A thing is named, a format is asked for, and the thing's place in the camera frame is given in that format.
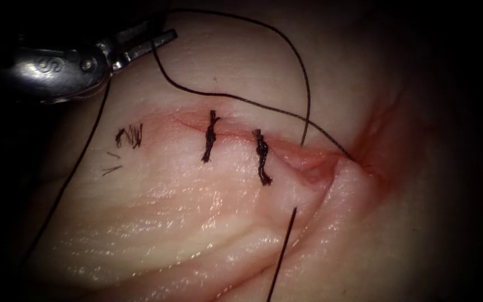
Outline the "left arm needle driver jaw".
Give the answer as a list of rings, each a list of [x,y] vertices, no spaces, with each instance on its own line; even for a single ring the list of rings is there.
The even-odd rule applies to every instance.
[[[122,64],[132,63],[142,56],[169,44],[177,38],[178,34],[174,29],[169,29],[157,36],[142,36],[137,40],[136,44],[130,46],[121,54],[121,62]]]
[[[115,33],[113,35],[113,40],[116,45],[130,45],[135,39],[137,39],[137,41],[151,39],[161,33],[164,24],[164,17],[142,20]]]

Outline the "left arm needle driver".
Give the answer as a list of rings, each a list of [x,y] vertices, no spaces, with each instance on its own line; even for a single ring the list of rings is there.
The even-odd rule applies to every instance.
[[[53,104],[101,92],[122,65],[114,39],[38,48],[20,45],[0,54],[0,93],[16,102]]]

